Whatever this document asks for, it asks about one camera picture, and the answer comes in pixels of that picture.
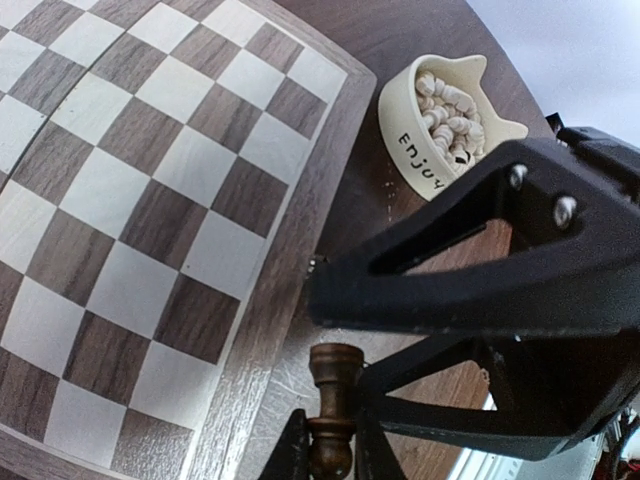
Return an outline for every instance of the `cat-shaped bowl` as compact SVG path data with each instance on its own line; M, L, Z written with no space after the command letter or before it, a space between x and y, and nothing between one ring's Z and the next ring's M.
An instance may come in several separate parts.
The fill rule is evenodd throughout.
M421 71L428 70L473 97L482 117L485 155L506 140L527 136L526 126L496 114L480 87L486 67L487 59L483 55L456 59L423 55L392 78L380 93L378 117L387 150L407 183L426 200L432 200L459 174L436 150L422 123L415 91L416 76Z

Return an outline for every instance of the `chessboard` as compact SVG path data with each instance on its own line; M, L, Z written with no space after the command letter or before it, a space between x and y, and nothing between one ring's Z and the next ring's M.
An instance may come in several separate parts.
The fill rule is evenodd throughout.
M206 478L374 84L268 0L0 0L2 478Z

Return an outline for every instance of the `metal screw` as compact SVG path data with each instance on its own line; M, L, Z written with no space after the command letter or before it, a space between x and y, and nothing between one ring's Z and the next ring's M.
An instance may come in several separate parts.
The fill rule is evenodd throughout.
M527 173L529 173L529 169L521 163L511 167L511 171L509 172L509 185L511 185L511 188L519 192Z
M553 208L553 221L561 230L566 230L571 225L573 215L576 213L578 202L573 197L560 197Z

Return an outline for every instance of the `chess board square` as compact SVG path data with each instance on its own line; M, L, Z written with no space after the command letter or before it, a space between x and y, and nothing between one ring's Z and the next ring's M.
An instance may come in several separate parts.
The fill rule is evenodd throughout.
M218 83L264 110L283 80L282 72L242 50L222 72Z
M126 406L148 348L146 338L86 312L64 379Z
M223 0L162 0L167 5L201 22L213 12Z
M173 57L167 57L136 96L186 123L212 86L210 78Z
M21 283L22 274L0 262L0 285L2 285L2 289L0 289L0 337L2 337L7 320L9 320L9 313L11 313Z
M0 40L0 90L8 92L44 52L44 47L14 32Z
M247 50L287 73L302 52L302 45L270 23L265 23L247 44Z
M171 55L217 80L239 51L235 43L198 25Z
M192 437L191 430L127 410L111 469L138 480L178 480Z
M189 126L237 153L261 113L249 102L215 84L189 120Z
M46 50L18 79L9 92L13 97L50 115L84 74L71 60Z
M46 118L9 95L0 100L0 172L11 172Z
M84 309L25 278L0 346L61 377Z
M43 0L13 31L48 47L80 15L82 10L62 0Z
M45 445L109 468L126 408L60 380Z
M340 92L347 73L311 48L305 48L287 74L314 95L331 103Z
M13 179L58 205L91 150L93 147L84 140L47 122L22 158Z
M206 416L218 375L215 365L151 342L130 408L195 429Z
M113 239L57 210L31 260L27 275L84 306Z
M132 167L153 175L180 133L182 124L132 98L100 141L100 148Z
M238 0L225 0L202 24L244 47L264 22L263 17Z
M115 85L85 74L51 120L92 145L97 145L131 95Z
M257 267L264 239L237 223L208 212L182 273L242 300Z
M153 178L209 208L235 158L234 153L185 126Z
M41 442L58 379L0 348L0 423Z
M116 242L87 308L143 337L151 338L177 272Z
M81 8L82 10L89 10L93 7L98 0L64 0L67 3L70 3L74 7Z
M56 207L9 180L0 194L0 260L27 271Z
M95 148L71 183L60 208L118 238L149 177Z
M240 150L240 156L283 182L293 184L309 148L309 140L280 120L264 114Z
M324 101L287 78L269 103L267 112L310 139L326 107Z
M285 193L284 182L238 157L211 208L266 237Z
M0 25L12 29L42 0L0 0Z
M165 57L166 54L160 50L125 33L98 60L91 71L135 94Z
M129 33L161 52L171 53L196 25L198 22L184 13L158 3L129 29Z
M122 28L113 23L84 13L49 48L84 67L90 67L122 32Z
M179 275L155 340L205 362L217 363L240 302Z
M202 205L151 180L120 240L179 269L205 215Z
M90 12L107 22L128 29L153 7L158 0L99 0Z

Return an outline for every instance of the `wall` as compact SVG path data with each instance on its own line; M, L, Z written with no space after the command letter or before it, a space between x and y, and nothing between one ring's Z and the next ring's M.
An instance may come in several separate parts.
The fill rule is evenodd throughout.
M640 146L640 2L467 1L545 115Z

